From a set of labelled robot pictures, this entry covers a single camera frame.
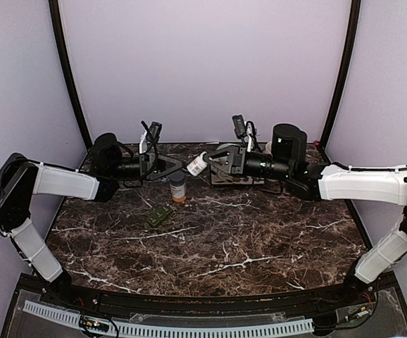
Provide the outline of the green pill organizer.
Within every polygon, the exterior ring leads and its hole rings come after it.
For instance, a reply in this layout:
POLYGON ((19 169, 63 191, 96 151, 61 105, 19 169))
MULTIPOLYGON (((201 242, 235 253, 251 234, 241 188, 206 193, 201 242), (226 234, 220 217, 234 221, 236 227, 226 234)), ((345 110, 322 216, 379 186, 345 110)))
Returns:
POLYGON ((147 219, 146 223, 149 227, 160 227, 172 214, 174 209, 169 206, 162 206, 155 210, 147 219))

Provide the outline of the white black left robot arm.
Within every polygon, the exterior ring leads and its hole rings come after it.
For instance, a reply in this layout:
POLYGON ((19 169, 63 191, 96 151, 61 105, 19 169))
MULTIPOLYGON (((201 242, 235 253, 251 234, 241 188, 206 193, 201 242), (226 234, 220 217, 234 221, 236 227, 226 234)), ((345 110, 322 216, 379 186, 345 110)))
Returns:
POLYGON ((71 277, 35 228, 30 207, 37 195, 107 202, 122 182, 154 181, 182 168, 182 162, 158 150, 157 132, 143 134, 139 153, 119 142, 113 133, 96 138, 89 149, 88 172, 46 164, 20 153, 9 156, 0 169, 0 233, 34 271, 50 285, 49 293, 62 307, 77 302, 71 277))

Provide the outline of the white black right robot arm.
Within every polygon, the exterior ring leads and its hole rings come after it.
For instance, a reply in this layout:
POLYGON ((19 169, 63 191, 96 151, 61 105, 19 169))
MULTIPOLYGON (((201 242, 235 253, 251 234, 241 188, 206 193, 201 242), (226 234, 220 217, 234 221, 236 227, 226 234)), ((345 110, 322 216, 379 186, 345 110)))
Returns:
POLYGON ((248 150, 245 144, 229 145, 206 153, 203 160, 232 176, 259 177, 285 183, 294 196, 307 201, 361 200, 403 206, 403 216, 371 250, 363 254, 344 284, 338 300, 356 303, 365 286, 407 254, 407 165, 390 168, 356 168, 338 162, 306 162, 307 135, 286 123, 273 128, 270 153, 248 150))

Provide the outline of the orange grey-capped pill bottle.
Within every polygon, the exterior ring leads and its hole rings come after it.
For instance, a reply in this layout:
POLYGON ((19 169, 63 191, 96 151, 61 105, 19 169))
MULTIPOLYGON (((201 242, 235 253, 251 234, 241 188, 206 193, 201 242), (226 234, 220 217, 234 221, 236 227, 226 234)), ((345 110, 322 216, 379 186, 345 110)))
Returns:
POLYGON ((176 171, 168 176, 171 197, 174 202, 181 203, 186 200, 186 176, 182 171, 176 171))

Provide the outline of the small white pill bottle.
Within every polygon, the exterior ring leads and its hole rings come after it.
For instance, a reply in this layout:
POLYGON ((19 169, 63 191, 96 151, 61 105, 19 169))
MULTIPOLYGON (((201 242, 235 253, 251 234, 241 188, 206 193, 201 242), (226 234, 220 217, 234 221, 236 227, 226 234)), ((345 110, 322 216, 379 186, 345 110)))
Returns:
POLYGON ((208 166, 207 162, 204 160, 206 152, 200 153, 192 162, 187 165, 187 171, 194 177, 202 173, 208 166))

